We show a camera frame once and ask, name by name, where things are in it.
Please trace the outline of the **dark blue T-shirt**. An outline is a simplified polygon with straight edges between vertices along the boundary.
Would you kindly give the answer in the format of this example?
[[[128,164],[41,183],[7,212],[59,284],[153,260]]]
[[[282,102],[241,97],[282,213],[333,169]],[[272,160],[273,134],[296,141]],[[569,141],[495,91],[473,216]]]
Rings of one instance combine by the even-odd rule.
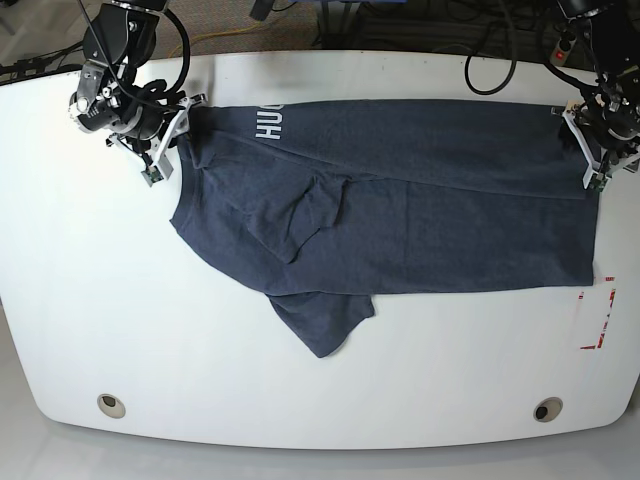
[[[199,107],[172,225],[317,357],[376,295],[593,283],[599,198],[546,105]]]

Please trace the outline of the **black tripod bar on floor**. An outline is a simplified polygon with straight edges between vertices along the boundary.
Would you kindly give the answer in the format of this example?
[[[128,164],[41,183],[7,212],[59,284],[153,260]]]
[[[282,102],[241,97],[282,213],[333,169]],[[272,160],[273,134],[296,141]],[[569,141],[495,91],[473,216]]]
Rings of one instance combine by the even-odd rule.
[[[65,73],[76,68],[75,64],[63,63],[73,54],[82,50],[82,43],[76,42],[59,50],[39,54],[31,58],[16,60],[10,65],[1,65],[1,84],[11,84],[57,73]]]

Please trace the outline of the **red tape rectangle marking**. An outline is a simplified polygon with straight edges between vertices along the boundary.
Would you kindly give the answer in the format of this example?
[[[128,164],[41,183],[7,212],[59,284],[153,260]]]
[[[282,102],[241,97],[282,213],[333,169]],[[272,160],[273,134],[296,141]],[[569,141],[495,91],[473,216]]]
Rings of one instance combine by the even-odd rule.
[[[580,351],[600,349],[616,295],[616,277],[595,278],[578,296],[570,343]]]

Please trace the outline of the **white power strip red switch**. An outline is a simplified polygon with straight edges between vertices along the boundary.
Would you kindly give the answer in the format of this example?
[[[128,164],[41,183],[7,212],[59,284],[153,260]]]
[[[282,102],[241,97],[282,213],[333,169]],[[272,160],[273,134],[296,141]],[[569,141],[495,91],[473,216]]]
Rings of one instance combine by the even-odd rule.
[[[563,29],[550,54],[549,61],[552,65],[561,67],[568,60],[576,43],[576,36],[568,29]]]

